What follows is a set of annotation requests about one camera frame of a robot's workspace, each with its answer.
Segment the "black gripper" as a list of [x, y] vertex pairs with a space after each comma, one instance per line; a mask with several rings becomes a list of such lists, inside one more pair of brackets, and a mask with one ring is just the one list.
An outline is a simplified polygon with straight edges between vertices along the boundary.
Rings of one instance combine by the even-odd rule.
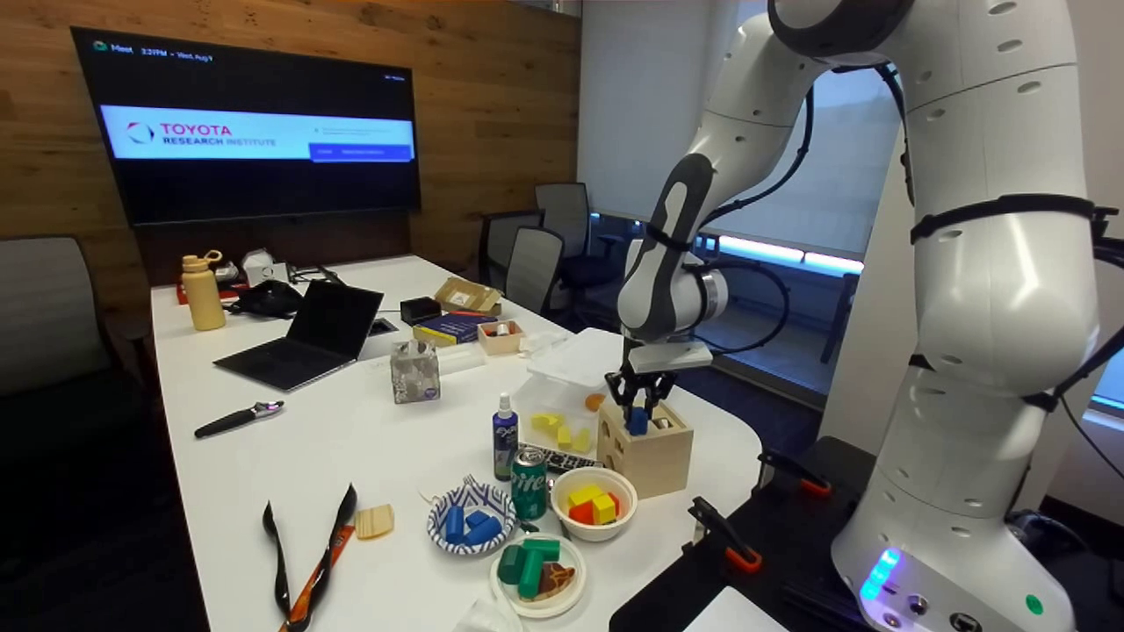
[[613, 401], [622, 412], [626, 433], [637, 433], [637, 395], [648, 395], [648, 433], [664, 433], [662, 401], [683, 367], [707, 367], [715, 351], [699, 341], [622, 344], [622, 365], [606, 375]]

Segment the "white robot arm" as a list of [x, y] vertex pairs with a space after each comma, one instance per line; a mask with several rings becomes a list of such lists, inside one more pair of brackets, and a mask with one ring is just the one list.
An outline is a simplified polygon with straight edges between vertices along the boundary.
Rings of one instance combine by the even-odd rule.
[[1099, 338], [1069, 0], [766, 0], [634, 250], [626, 341], [649, 351], [721, 310], [696, 230], [773, 173], [819, 72], [881, 64], [903, 93], [917, 344], [833, 570], [877, 632], [1080, 632], [1010, 525]]

